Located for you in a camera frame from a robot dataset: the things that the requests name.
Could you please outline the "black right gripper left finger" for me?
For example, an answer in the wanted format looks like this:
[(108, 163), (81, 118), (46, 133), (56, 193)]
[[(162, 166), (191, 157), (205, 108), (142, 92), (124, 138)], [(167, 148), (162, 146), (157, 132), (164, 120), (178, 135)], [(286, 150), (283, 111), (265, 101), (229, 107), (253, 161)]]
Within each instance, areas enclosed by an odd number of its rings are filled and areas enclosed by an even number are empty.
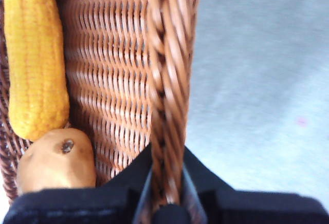
[(103, 186), (24, 194), (14, 201), (4, 223), (131, 223), (151, 163), (148, 145)]

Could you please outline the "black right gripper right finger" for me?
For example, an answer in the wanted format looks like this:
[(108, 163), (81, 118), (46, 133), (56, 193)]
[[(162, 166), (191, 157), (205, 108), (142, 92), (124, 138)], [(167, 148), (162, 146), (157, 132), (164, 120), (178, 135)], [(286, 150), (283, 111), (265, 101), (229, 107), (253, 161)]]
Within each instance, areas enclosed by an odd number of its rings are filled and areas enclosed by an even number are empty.
[(184, 163), (209, 223), (327, 223), (328, 213), (296, 193), (239, 191), (210, 171), (187, 148)]

